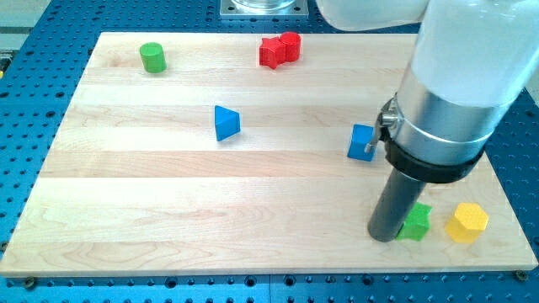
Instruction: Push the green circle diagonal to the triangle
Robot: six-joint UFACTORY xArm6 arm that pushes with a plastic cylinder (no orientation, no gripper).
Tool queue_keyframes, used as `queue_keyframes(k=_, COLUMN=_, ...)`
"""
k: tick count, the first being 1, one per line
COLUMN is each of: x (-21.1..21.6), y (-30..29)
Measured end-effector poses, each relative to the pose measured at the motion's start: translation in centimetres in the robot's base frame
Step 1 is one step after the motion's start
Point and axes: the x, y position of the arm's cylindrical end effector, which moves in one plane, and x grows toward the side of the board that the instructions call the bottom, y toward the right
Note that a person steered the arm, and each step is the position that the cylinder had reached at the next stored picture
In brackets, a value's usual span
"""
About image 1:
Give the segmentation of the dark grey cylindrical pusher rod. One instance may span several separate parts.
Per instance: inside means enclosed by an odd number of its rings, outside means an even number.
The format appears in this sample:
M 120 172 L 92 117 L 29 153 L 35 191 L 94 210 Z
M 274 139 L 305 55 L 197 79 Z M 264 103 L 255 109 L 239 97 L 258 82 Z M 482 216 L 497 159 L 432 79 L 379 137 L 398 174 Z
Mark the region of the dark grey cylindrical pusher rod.
M 370 236 L 379 242 L 394 240 L 425 185 L 394 168 L 368 222 Z

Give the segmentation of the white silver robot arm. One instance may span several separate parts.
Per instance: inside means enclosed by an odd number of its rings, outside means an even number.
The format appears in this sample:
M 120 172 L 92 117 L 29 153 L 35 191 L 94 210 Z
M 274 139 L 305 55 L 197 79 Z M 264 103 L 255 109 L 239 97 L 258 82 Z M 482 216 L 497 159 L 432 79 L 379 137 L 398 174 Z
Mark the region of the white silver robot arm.
M 392 165 L 368 232 L 390 242 L 427 183 L 464 178 L 538 65 L 536 0 L 321 1 L 346 31 L 419 23 L 414 53 L 363 154 Z

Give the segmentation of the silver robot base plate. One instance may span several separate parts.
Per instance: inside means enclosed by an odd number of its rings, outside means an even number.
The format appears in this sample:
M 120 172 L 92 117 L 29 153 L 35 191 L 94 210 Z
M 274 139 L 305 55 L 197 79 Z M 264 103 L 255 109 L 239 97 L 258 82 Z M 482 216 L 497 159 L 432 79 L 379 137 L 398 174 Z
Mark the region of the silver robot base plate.
M 221 19 L 306 18 L 307 0 L 221 0 Z

